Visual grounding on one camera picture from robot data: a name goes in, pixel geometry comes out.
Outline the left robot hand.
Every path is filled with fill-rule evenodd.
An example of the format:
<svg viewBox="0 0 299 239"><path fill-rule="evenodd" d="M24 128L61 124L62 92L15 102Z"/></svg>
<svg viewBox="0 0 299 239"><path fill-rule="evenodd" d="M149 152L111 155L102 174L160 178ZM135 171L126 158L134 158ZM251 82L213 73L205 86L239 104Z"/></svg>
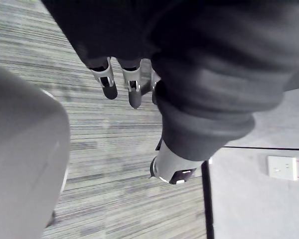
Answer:
<svg viewBox="0 0 299 239"><path fill-rule="evenodd" d="M109 99L119 62L133 108L141 61L156 73L162 116L152 176L185 182L228 142L253 130L299 72L299 0L45 0Z"/></svg>

